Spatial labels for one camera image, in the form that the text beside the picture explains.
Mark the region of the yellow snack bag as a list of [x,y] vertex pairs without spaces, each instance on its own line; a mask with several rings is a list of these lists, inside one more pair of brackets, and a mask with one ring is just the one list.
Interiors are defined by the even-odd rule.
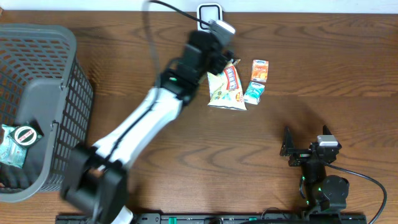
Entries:
[[210,102],[208,106],[229,110],[246,111],[243,100],[243,89],[237,69],[228,62],[223,71],[217,75],[207,73]]

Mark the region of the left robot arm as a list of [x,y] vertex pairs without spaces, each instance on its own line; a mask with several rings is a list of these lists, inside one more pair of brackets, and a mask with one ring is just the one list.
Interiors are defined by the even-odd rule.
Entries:
[[192,100],[207,72],[220,73],[234,32],[193,31],[182,57],[171,60],[144,101],[114,131],[90,148],[71,151],[60,196],[88,215],[90,223],[118,220],[127,200],[128,172],[139,154]]

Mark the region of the pale teal wet-wipe pack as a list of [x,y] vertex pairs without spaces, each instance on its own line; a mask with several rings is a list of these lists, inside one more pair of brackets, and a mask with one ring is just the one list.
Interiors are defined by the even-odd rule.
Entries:
[[5,124],[1,127],[1,163],[17,168],[23,168],[27,149],[24,149],[11,139],[11,132],[15,127]]

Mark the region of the orange tissue pack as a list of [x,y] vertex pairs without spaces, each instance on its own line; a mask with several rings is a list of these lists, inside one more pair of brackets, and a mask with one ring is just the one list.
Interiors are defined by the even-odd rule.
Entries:
[[253,60],[251,81],[253,82],[267,82],[269,71],[269,62],[267,60]]

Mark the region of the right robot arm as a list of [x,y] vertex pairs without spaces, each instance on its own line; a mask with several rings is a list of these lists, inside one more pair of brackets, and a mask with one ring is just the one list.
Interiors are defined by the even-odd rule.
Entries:
[[337,214],[346,208],[348,180],[337,175],[327,175],[325,169],[336,160],[340,149],[341,144],[327,126],[323,126],[323,133],[306,149],[295,147],[289,128],[284,128],[280,155],[289,158],[289,166],[300,167],[302,170],[299,192],[308,204],[303,212],[305,218]]

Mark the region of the dark green round-label box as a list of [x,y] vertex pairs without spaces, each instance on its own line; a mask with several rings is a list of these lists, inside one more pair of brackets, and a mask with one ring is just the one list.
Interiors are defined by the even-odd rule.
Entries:
[[22,125],[16,127],[9,137],[20,147],[28,149],[41,140],[43,135],[30,125]]

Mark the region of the teal tissue pack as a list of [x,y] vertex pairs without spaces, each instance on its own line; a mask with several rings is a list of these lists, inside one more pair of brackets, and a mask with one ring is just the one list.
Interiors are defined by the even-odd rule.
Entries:
[[250,82],[244,93],[244,101],[249,104],[258,105],[261,95],[265,90],[265,85],[256,82]]

